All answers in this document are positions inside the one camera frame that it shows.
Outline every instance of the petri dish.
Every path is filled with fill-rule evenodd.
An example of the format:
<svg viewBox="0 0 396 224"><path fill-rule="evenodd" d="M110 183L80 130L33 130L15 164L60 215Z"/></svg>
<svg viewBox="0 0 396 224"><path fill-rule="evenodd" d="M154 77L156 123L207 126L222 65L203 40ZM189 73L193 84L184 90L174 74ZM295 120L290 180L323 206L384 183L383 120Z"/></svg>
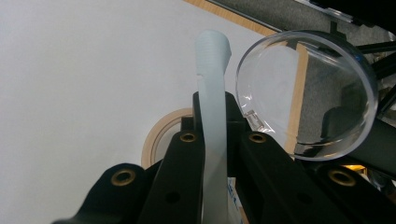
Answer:
<svg viewBox="0 0 396 224"><path fill-rule="evenodd" d="M355 149L377 107L375 74L344 39L288 31L255 43L237 69L236 98L251 129L293 157L326 161Z"/></svg>

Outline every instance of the white surface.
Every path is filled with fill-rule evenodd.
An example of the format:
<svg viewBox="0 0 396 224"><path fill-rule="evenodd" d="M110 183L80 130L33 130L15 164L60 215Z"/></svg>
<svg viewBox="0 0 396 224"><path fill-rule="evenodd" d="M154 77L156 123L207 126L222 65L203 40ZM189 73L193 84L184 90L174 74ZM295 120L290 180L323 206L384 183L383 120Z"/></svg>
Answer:
<svg viewBox="0 0 396 224"><path fill-rule="evenodd" d="M261 36L182 1L1 1L0 223L71 217L105 169L140 163L156 121L192 104L204 29L230 39L234 93Z"/></svg>
<svg viewBox="0 0 396 224"><path fill-rule="evenodd" d="M195 41L205 139L204 224L227 223L227 124L224 74L231 57L224 34L206 30Z"/></svg>

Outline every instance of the masking tape roll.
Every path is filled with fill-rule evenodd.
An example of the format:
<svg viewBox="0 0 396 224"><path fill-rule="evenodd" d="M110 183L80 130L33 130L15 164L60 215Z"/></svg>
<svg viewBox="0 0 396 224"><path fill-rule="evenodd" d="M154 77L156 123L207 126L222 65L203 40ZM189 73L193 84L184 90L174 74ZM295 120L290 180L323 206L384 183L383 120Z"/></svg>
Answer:
<svg viewBox="0 0 396 224"><path fill-rule="evenodd" d="M181 122L181 118L191 116L192 108L179 109L165 115L154 125L154 127L152 127L148 133L145 144L143 145L141 163L144 169L149 168L155 163L157 147L163 135L169 129L179 124Z"/></svg>

